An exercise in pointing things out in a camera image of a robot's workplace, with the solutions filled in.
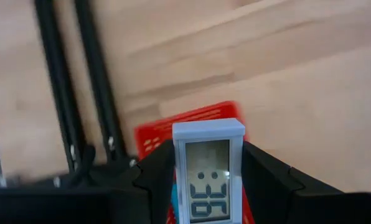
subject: digital number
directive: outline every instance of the digital number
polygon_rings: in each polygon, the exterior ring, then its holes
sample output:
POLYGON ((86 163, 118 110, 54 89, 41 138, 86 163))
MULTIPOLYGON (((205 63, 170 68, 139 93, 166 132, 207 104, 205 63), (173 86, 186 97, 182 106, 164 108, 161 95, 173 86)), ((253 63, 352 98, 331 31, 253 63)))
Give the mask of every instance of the digital number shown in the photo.
MULTIPOLYGON (((196 192, 195 186, 190 184, 191 198, 193 199, 204 199, 204 198, 225 198, 227 196, 227 184, 224 183, 221 186, 221 192, 213 192, 209 184, 206 185, 205 192, 196 192)), ((193 217, 205 218, 212 213, 212 207, 220 207, 224 214, 227 214, 227 202, 225 200, 216 201, 199 201, 191 203, 191 214, 193 217), (205 207, 206 212, 198 212, 197 207, 205 207)))
POLYGON ((193 217, 204 218, 212 213, 212 206, 208 202, 192 202, 191 214, 193 217), (206 212, 197 212, 197 207, 205 207, 206 212))

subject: red object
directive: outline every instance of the red object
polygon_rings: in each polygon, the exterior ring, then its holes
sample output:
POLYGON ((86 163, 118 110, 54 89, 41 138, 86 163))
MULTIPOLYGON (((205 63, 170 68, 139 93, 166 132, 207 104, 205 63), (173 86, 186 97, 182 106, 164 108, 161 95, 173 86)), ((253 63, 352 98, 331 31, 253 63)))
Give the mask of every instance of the red object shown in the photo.
MULTIPOLYGON (((173 123, 222 118, 236 118, 240 122, 244 123, 240 116, 237 104, 233 101, 224 101, 215 105, 181 113, 170 118, 140 125, 134 129, 139 157, 140 159, 145 158, 164 140, 171 139, 173 123)), ((243 189, 242 191, 243 224, 253 224, 255 222, 252 218, 247 196, 245 195, 245 190, 243 189)), ((166 224, 176 224, 172 208, 169 209, 166 224)))

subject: blue object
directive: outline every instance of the blue object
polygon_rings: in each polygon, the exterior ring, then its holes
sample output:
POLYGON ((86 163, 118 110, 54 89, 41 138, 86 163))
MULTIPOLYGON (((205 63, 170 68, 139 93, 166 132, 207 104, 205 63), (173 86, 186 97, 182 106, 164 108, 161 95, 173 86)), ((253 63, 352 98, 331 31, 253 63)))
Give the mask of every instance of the blue object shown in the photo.
POLYGON ((171 202, 174 216, 176 217, 176 223, 179 224, 179 202, 177 201, 177 184, 173 184, 171 202))

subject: digital thermometer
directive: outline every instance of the digital thermometer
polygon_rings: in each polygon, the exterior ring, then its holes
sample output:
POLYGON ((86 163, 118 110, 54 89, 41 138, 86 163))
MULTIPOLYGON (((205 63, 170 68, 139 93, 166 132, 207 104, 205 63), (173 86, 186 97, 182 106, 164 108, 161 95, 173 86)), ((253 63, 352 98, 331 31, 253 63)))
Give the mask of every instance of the digital thermometer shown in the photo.
POLYGON ((235 118, 175 123, 179 223, 242 223, 242 144, 235 118))

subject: wooden surface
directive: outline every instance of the wooden surface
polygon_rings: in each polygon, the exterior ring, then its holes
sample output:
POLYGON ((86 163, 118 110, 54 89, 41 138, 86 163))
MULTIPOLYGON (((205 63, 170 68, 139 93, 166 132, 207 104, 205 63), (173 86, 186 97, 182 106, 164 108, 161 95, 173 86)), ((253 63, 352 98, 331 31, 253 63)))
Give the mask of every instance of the wooden surface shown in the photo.
MULTIPOLYGON (((94 1, 129 153, 133 128, 224 100, 251 142, 345 191, 371 190, 371 0, 94 1)), ((88 140, 105 160, 71 1, 56 0, 88 140)), ((3 171, 67 169, 30 0, 0 0, 3 171)))

